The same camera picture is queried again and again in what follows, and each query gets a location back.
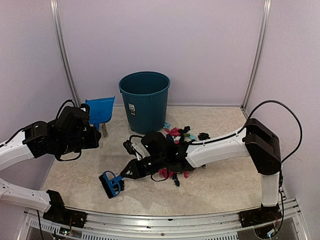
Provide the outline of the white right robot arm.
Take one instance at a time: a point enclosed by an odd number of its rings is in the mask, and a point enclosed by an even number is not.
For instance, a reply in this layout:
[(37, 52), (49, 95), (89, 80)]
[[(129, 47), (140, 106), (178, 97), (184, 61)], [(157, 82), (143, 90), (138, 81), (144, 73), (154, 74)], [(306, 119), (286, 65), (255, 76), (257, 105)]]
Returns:
[(266, 222), (278, 204), (280, 172), (282, 169), (279, 138), (255, 118), (229, 134), (203, 141), (175, 144), (160, 132), (149, 132), (141, 139), (148, 156), (132, 159), (120, 175), (141, 179), (161, 169), (185, 172), (221, 160), (250, 157), (261, 176), (262, 206), (256, 218)]

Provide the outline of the blue plastic dustpan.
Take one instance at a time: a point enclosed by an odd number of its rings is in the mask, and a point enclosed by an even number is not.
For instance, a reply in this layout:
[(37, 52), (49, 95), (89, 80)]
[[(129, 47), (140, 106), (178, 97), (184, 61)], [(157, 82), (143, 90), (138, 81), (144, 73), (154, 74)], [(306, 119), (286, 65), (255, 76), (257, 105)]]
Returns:
[(89, 123), (100, 130), (100, 124), (108, 123), (112, 118), (116, 97), (106, 97), (98, 99), (86, 99), (85, 104), (90, 108)]

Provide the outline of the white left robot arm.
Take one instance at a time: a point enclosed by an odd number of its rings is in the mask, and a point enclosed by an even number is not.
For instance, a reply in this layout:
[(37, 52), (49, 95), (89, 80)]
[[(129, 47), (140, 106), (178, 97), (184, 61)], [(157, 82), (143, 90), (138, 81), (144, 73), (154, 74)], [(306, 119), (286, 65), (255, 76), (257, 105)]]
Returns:
[[(82, 154), (83, 150), (99, 147), (101, 133), (90, 125), (90, 107), (66, 106), (50, 122), (37, 121), (19, 129), (0, 145), (0, 169), (7, 169), (20, 162), (52, 155), (57, 161), (69, 153)], [(0, 181), (0, 200), (50, 214), (63, 223), (70, 218), (56, 191), (40, 191)]]

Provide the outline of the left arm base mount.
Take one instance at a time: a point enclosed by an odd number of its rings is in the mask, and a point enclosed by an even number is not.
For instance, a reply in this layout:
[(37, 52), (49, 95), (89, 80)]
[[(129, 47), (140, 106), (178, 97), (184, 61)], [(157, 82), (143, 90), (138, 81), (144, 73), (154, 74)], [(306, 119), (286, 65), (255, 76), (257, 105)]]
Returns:
[(43, 219), (70, 227), (84, 228), (87, 220), (86, 212), (66, 208), (60, 193), (57, 191), (47, 190), (46, 193), (49, 195), (50, 208), (43, 213)]

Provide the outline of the blue hand brush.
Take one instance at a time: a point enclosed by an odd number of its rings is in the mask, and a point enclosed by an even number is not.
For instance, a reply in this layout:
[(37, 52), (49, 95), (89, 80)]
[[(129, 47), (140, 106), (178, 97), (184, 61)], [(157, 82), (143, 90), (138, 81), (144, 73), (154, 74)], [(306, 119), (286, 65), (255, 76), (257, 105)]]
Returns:
[(105, 171), (98, 178), (109, 199), (118, 196), (125, 189), (123, 177), (115, 175), (112, 171)]

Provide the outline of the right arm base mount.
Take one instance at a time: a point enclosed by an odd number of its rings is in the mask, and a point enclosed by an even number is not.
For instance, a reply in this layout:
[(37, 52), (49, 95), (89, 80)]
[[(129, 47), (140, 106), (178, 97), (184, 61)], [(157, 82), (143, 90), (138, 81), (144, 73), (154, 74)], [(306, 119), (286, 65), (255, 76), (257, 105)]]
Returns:
[(238, 215), (242, 228), (273, 222), (283, 216), (278, 203), (271, 207), (261, 204), (258, 208), (241, 211)]

